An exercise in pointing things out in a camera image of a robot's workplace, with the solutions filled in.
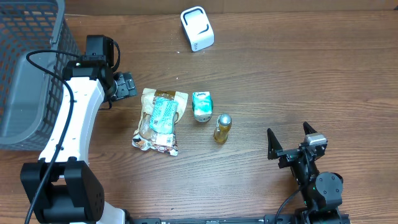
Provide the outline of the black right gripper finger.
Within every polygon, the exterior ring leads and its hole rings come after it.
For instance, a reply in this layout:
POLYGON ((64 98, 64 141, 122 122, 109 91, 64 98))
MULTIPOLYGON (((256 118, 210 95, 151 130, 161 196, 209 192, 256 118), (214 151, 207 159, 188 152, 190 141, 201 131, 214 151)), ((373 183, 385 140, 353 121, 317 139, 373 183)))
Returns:
POLYGON ((303 123, 303 129, 306 135, 317 133, 317 131, 314 130, 306 121, 303 123))
POLYGON ((268 139, 268 155, 267 158, 269 160, 277 159, 278 153, 283 151, 282 146, 280 145, 279 141, 277 140, 274 132, 271 128, 267 129, 267 139, 268 139))

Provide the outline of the brown snack bag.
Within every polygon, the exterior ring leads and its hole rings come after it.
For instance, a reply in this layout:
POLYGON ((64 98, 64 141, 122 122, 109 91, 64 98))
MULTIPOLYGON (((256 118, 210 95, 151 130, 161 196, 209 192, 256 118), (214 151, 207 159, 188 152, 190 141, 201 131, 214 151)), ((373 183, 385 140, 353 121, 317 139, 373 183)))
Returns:
POLYGON ((188 94, 145 88, 141 96, 141 118, 132 146, 178 156, 175 125, 187 107, 188 94))

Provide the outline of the yellow liquid bottle silver cap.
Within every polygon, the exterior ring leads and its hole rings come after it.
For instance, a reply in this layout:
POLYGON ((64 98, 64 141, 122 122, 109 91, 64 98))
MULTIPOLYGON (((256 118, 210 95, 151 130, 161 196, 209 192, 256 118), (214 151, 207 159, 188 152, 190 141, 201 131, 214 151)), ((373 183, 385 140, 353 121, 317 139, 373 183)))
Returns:
POLYGON ((229 114, 223 113, 216 120, 216 128, 213 137, 216 142, 224 144, 228 139, 229 130, 232 127, 232 118, 229 114))

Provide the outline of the teal tissue pack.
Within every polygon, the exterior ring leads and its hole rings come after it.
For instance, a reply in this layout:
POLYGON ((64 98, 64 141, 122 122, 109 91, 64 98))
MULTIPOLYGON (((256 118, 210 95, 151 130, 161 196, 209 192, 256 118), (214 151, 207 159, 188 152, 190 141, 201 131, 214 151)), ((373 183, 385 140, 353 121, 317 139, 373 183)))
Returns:
POLYGON ((205 123, 213 115, 213 100, 209 91, 192 93, 193 117, 196 121, 205 123))

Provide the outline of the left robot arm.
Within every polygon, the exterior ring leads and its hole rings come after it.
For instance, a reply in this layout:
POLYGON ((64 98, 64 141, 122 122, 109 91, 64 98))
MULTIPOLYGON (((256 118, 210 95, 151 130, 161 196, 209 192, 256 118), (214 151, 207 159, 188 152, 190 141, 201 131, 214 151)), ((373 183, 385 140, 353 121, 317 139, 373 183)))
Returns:
POLYGON ((96 114, 102 103, 137 95, 129 72, 119 72, 118 43, 105 35, 88 35, 83 55, 61 75, 44 72, 63 84, 63 99, 50 139, 37 162, 22 166, 20 180, 29 199, 29 223, 132 223, 129 212, 104 199, 104 188, 88 165, 96 114))

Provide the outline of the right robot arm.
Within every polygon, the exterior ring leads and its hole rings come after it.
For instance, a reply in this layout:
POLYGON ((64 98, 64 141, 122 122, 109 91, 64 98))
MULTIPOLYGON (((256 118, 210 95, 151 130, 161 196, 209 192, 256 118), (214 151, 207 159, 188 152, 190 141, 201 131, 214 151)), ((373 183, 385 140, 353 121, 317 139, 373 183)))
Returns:
POLYGON ((340 213, 342 204, 343 178, 335 172, 320 172, 316 160, 325 155, 327 138, 315 131, 307 122, 303 123, 305 137, 296 149, 283 150, 274 132, 267 130, 269 160, 278 159, 282 169, 290 168, 298 189, 279 207, 275 215, 267 215, 267 223, 311 223, 345 224, 348 215, 340 213), (304 208, 298 208, 293 215, 281 215, 283 208, 297 194, 302 194, 304 208))

